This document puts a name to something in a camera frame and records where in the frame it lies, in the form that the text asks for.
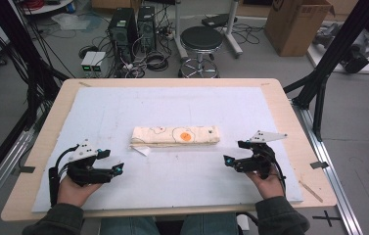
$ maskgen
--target dark gray sleeve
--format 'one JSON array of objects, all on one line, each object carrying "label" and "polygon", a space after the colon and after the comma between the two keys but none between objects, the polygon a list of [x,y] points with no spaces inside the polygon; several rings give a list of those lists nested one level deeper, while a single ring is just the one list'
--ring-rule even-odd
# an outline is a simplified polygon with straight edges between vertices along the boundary
[{"label": "dark gray sleeve", "polygon": [[300,235],[309,229],[309,221],[298,213],[285,197],[275,197],[256,203],[260,235]]},{"label": "dark gray sleeve", "polygon": [[23,235],[78,235],[83,210],[69,204],[56,204],[46,216],[23,230]]}]

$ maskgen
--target person's leg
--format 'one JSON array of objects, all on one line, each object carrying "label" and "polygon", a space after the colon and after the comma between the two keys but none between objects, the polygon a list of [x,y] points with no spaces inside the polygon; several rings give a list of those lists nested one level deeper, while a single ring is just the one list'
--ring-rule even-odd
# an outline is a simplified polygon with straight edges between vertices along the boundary
[{"label": "person's leg", "polygon": [[160,235],[151,217],[102,218],[100,235]]},{"label": "person's leg", "polygon": [[238,235],[235,213],[207,213],[188,215],[181,235]]}]

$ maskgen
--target white desk leg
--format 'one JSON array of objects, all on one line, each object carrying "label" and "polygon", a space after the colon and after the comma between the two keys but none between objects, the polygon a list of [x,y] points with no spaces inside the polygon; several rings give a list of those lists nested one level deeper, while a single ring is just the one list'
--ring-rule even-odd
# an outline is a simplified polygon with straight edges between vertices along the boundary
[{"label": "white desk leg", "polygon": [[239,0],[233,0],[232,6],[230,8],[230,15],[229,15],[229,22],[227,23],[227,30],[224,34],[229,41],[230,45],[233,47],[233,50],[236,53],[236,59],[239,58],[240,55],[243,54],[242,48],[240,48],[239,44],[235,40],[235,38],[232,35],[233,30],[233,22],[236,17],[236,11],[237,11],[237,5],[239,4]]},{"label": "white desk leg", "polygon": [[175,31],[173,32],[175,45],[177,45],[178,52],[180,53],[181,61],[187,61],[188,55],[187,51],[181,45],[181,38],[180,38],[180,20],[181,20],[181,0],[175,0]]}]

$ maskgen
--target computer tower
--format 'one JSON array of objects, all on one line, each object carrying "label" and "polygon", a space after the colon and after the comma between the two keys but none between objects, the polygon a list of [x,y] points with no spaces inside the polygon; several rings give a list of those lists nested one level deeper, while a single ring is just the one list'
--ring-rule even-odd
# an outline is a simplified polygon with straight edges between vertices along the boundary
[{"label": "computer tower", "polygon": [[139,8],[137,24],[142,52],[157,49],[155,13],[153,6]]},{"label": "computer tower", "polygon": [[111,41],[117,54],[127,63],[135,60],[138,51],[138,31],[132,8],[117,8],[108,26]]}]

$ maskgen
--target folded cloth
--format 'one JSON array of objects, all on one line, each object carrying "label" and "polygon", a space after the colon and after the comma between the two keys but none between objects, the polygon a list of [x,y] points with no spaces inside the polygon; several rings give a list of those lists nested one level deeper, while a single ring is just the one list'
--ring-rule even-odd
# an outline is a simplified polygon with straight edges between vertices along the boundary
[{"label": "folded cloth", "polygon": [[130,147],[213,145],[220,141],[217,126],[140,127],[133,129]]}]

